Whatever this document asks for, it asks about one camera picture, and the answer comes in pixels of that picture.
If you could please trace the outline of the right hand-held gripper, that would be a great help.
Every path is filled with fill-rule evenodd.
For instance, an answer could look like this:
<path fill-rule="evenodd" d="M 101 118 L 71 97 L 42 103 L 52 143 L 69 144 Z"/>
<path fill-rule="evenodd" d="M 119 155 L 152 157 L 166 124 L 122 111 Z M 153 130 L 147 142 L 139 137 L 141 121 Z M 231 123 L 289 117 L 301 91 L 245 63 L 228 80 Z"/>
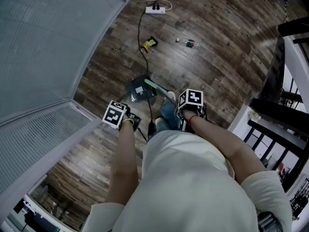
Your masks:
<path fill-rule="evenodd" d="M 202 91 L 186 89 L 180 96 L 177 106 L 177 117 L 179 118 L 179 131 L 193 131 L 188 120 L 183 116 L 182 110 L 195 112 L 200 118 L 207 120 L 207 106 L 204 103 L 204 94 Z"/>

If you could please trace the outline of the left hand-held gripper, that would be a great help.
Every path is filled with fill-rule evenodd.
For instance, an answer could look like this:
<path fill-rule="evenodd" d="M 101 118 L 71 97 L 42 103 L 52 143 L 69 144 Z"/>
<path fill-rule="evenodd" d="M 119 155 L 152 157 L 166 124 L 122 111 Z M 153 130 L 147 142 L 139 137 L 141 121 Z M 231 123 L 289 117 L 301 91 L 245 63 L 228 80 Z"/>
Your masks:
<path fill-rule="evenodd" d="M 105 111 L 102 122 L 114 129 L 120 130 L 124 116 L 127 116 L 127 118 L 131 120 L 133 130 L 135 131 L 141 122 L 141 118 L 132 113 L 127 104 L 111 100 Z"/>

